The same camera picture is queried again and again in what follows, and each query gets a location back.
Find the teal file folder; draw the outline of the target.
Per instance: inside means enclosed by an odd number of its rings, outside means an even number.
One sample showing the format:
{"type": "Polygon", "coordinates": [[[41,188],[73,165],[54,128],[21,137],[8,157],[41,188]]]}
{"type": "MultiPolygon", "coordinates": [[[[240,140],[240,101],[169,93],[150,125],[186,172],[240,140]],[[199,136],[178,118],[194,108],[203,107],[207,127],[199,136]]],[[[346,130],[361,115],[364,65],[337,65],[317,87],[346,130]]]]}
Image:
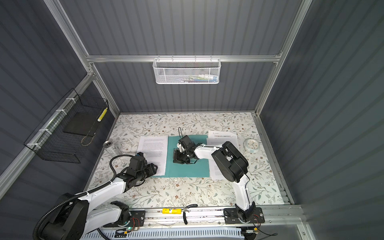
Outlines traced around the teal file folder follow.
{"type": "Polygon", "coordinates": [[[173,162],[174,149],[177,148],[179,136],[168,137],[168,152],[165,175],[153,178],[208,178],[210,176],[207,159],[197,160],[195,164],[178,164],[173,162]]]}

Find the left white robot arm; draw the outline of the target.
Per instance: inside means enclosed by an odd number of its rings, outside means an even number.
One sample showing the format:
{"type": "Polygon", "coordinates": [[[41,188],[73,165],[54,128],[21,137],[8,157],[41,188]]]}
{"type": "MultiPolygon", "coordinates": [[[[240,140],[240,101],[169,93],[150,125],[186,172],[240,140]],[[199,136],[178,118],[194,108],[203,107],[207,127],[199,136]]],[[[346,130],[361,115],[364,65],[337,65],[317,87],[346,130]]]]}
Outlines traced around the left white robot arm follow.
{"type": "Polygon", "coordinates": [[[107,200],[141,186],[146,179],[157,174],[158,166],[148,163],[143,153],[129,155],[129,165],[119,173],[111,158],[112,178],[101,186],[75,195],[62,195],[56,205],[45,213],[33,230],[34,240],[79,240],[85,234],[101,231],[105,225],[121,228],[139,227],[141,221],[131,215],[130,207],[113,201],[99,208],[107,200]]]}

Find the English text paper sheet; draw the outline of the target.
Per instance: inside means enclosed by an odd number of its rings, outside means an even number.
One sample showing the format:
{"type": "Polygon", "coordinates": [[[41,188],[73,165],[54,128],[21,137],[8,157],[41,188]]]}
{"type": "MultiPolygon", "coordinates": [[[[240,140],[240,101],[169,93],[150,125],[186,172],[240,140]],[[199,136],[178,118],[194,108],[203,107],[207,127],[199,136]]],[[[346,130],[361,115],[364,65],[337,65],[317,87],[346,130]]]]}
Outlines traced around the English text paper sheet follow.
{"type": "Polygon", "coordinates": [[[141,136],[137,152],[142,152],[148,163],[158,167],[155,176],[166,173],[168,136],[141,136]]]}

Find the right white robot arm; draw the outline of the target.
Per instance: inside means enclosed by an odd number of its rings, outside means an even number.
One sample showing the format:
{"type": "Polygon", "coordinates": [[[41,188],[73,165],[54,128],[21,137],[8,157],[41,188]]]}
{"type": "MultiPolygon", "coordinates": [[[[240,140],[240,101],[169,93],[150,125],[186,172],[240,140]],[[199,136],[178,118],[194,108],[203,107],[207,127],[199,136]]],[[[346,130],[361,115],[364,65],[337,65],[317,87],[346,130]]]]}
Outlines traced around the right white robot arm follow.
{"type": "Polygon", "coordinates": [[[222,145],[209,146],[195,144],[189,136],[179,139],[174,149],[173,162],[177,164],[192,164],[192,159],[213,160],[226,180],[232,183],[237,209],[236,216],[243,223],[250,222],[254,217],[256,203],[251,199],[248,183],[248,160],[229,141],[222,145]]]}

